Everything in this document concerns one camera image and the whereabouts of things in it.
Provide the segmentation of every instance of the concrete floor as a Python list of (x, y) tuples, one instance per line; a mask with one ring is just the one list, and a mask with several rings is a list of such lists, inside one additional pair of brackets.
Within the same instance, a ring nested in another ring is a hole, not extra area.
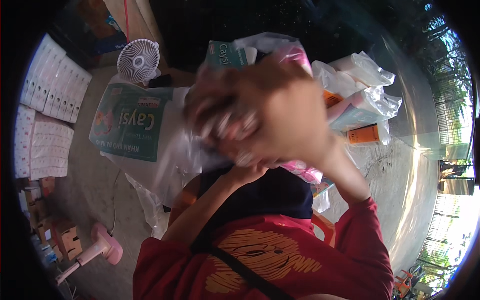
[[(54, 211), (77, 224), (83, 249), (92, 244), (92, 225), (99, 221), (112, 229), (116, 213), (114, 237), (123, 247), (122, 260), (110, 265), (97, 257), (69, 277), (79, 291), (97, 300), (131, 299), (132, 275), (140, 245), (152, 231), (145, 222), (135, 189), (123, 173), (113, 188), (119, 169), (100, 156), (88, 140), (96, 107), (116, 72), (116, 67), (92, 71), (93, 78), (74, 125), (68, 176), (56, 179), (54, 198), (50, 201)], [(397, 274), (414, 263), (427, 235), (436, 198), (437, 162), (427, 160), (397, 139), (386, 147), (356, 148), (354, 153), (364, 159), (361, 170), (378, 203), (384, 241)], [(337, 221), (347, 205), (335, 189), (329, 195), (331, 208), (324, 215)]]

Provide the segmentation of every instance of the black strap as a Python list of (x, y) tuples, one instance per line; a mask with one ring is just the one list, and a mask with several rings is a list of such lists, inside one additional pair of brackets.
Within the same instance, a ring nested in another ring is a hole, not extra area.
[(292, 300), (295, 299), (276, 285), (263, 279), (260, 275), (242, 264), (238, 259), (220, 248), (212, 247), (210, 254), (226, 263), (233, 271), (243, 277), (251, 286), (257, 288), (270, 299)]

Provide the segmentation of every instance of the cardboard box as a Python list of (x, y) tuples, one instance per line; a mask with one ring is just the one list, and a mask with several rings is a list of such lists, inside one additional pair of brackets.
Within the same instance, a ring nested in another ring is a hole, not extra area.
[(55, 177), (45, 177), (40, 180), (42, 195), (48, 197), (55, 189)]
[(42, 197), (42, 192), (40, 188), (25, 188), (25, 199), (27, 204), (33, 204), (37, 199)]
[(62, 261), (63, 259), (63, 254), (60, 251), (59, 246), (56, 244), (54, 239), (48, 240), (48, 243), (50, 244), (50, 247), (52, 247), (53, 251), (55, 252), (55, 255), (57, 256), (57, 259), (59, 262)]
[(38, 222), (36, 233), (42, 244), (47, 244), (48, 240), (52, 238), (52, 220), (45, 218)]
[(77, 226), (70, 220), (62, 219), (53, 223), (54, 239), (58, 243), (63, 257), (72, 260), (82, 252), (82, 245), (77, 236)]
[(37, 228), (40, 218), (38, 217), (38, 206), (36, 206), (36, 201), (40, 199), (42, 193), (40, 188), (32, 188), (25, 190), (25, 199), (27, 202), (27, 209), (29, 213), (30, 227), (35, 230)]

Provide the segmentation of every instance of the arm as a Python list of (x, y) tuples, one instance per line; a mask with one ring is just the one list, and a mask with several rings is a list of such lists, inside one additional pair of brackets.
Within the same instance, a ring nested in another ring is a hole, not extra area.
[(241, 186), (259, 179), (266, 170), (257, 166), (233, 167), (227, 174), (220, 176), (202, 197), (170, 225), (162, 240), (180, 241), (191, 245), (223, 202)]
[(370, 198), (370, 188), (352, 161), (345, 155), (341, 142), (334, 136), (329, 137), (331, 148), (327, 155), (314, 157), (309, 163), (324, 173), (335, 184), (340, 196), (348, 203), (362, 202)]

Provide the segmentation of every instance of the fence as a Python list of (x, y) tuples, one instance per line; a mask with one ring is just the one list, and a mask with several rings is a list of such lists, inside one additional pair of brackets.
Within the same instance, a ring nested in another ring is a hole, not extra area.
[(427, 238), (416, 261), (416, 265), (421, 265), (426, 272), (421, 280), (424, 283), (437, 281), (439, 287), (442, 287), (456, 270), (456, 265), (450, 265), (449, 255), (456, 256), (457, 253), (449, 253), (452, 243), (448, 240), (447, 232), (454, 222), (460, 220), (460, 197), (437, 195)]
[(466, 105), (464, 100), (466, 90), (462, 84), (464, 79), (461, 79), (462, 75), (459, 74), (458, 69), (452, 68), (451, 61), (447, 56), (436, 60), (434, 65), (435, 71), (428, 76), (428, 80), (437, 113), (440, 144), (442, 146), (461, 144), (462, 128), (468, 126), (460, 121), (462, 119), (461, 107)]

